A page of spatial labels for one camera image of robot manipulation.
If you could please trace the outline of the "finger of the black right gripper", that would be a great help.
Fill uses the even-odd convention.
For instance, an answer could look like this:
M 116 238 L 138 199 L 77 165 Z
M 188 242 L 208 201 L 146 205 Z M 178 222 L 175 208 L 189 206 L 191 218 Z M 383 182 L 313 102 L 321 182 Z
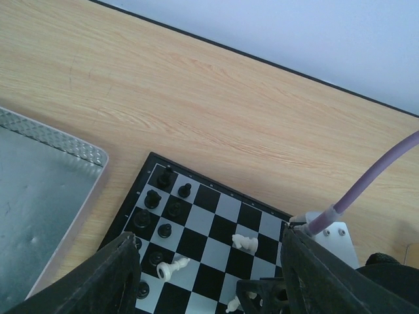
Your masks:
M 244 313 L 288 313 L 288 297 L 282 277 L 239 280 L 236 295 Z

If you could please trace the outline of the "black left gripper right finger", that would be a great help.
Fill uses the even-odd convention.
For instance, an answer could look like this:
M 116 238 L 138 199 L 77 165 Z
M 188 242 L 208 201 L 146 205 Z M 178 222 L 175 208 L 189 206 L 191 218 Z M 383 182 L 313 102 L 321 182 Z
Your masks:
M 418 269 L 386 258 L 353 269 L 297 228 L 282 237 L 292 313 L 417 313 Z

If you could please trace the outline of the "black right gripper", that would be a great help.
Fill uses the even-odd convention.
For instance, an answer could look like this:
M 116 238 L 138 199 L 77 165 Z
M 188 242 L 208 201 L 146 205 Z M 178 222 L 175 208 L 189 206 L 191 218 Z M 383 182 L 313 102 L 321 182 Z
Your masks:
M 402 265 L 388 254 L 370 255 L 357 271 L 394 294 L 418 294 L 418 269 Z

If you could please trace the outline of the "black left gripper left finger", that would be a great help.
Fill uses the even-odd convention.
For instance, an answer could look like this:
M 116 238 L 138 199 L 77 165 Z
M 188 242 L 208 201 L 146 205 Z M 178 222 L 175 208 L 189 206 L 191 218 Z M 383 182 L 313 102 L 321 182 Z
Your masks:
M 10 313 L 134 313 L 141 240 L 124 232 Z

